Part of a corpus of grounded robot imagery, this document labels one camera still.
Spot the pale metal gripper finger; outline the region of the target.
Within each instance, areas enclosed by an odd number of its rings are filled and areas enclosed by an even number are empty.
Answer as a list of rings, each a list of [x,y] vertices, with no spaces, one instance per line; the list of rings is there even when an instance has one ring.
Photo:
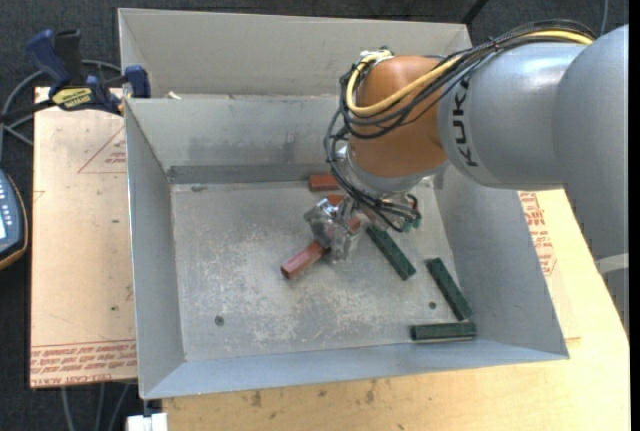
[[[327,198],[321,199],[304,214],[304,220],[309,224],[313,239],[322,247],[330,247],[333,240],[334,206]]]
[[[360,230],[352,230],[343,226],[335,226],[331,232],[329,262],[332,264],[347,260],[357,249]]]

